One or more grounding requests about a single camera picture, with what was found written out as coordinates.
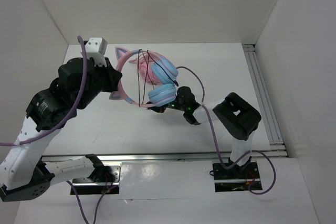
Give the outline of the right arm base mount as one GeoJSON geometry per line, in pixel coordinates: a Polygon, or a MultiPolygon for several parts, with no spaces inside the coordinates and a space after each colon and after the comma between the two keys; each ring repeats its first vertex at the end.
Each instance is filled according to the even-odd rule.
{"type": "Polygon", "coordinates": [[[230,170],[223,169],[220,163],[213,163],[212,170],[209,172],[214,178],[215,192],[230,191],[248,191],[251,185],[252,191],[262,191],[260,174],[256,162],[251,162],[240,172],[232,168],[230,170]]]}

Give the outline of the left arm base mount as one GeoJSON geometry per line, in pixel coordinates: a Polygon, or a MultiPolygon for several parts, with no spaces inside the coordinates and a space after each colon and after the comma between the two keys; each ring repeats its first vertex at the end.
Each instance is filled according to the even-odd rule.
{"type": "Polygon", "coordinates": [[[119,194],[119,182],[121,178],[121,162],[107,162],[110,173],[101,175],[97,180],[89,178],[76,178],[71,181],[78,195],[101,195],[108,190],[107,195],[119,194]]]}

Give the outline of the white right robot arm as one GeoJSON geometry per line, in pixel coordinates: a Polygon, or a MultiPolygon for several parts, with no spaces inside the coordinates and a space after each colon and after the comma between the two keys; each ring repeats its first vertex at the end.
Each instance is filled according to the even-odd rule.
{"type": "Polygon", "coordinates": [[[237,93],[231,92],[223,101],[205,106],[196,101],[189,87],[182,86],[178,88],[176,96],[170,102],[150,108],[156,113],[163,113],[166,109],[182,111],[183,117],[191,125],[208,122],[218,154],[220,151],[213,122],[220,121],[233,137],[228,164],[222,165],[225,169],[229,169],[235,178],[240,178],[247,172],[247,166],[251,161],[251,142],[261,121],[261,114],[237,93]]]}

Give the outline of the pink blue cat-ear headphones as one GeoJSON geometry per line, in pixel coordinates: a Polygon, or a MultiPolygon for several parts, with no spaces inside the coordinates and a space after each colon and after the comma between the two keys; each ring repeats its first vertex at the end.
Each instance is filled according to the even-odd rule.
{"type": "Polygon", "coordinates": [[[163,106],[175,100],[176,88],[179,86],[177,77],[179,71],[163,55],[150,50],[127,50],[116,47],[115,56],[117,59],[116,70],[121,72],[126,62],[136,64],[137,74],[145,83],[152,85],[152,90],[148,92],[148,103],[136,102],[125,92],[122,83],[118,83],[118,90],[110,94],[110,100],[124,100],[140,108],[152,108],[163,106]]]}

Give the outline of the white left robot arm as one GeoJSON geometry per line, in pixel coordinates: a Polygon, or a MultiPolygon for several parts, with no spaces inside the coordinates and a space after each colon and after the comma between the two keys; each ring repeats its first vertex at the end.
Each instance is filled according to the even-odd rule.
{"type": "Polygon", "coordinates": [[[21,132],[1,163],[3,202],[32,200],[50,186],[75,178],[113,180],[111,168],[95,154],[59,163],[43,162],[41,158],[66,122],[100,92],[117,91],[121,77],[109,61],[99,66],[92,58],[73,58],[59,67],[50,87],[33,96],[21,132]]]}

